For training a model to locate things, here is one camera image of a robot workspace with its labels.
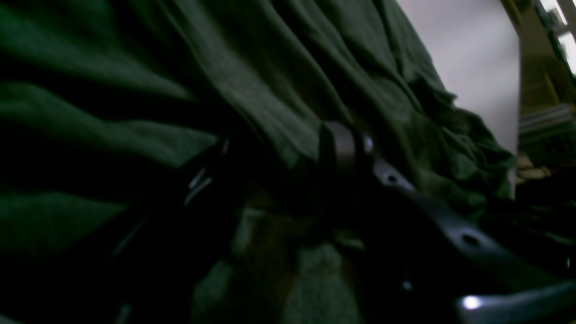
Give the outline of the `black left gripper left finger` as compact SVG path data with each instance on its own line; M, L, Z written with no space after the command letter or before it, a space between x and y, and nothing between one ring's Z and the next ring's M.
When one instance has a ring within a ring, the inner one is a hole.
M84 238L71 252L80 264L68 293L114 306L124 324L189 323L192 289L236 228L250 149L240 135L220 140Z

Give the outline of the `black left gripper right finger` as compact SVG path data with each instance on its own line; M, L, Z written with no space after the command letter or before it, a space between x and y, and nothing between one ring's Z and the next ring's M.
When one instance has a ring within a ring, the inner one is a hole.
M421 194L367 133L329 121L319 136L325 211L350 220L364 243L380 323L574 322L574 280L528 263Z

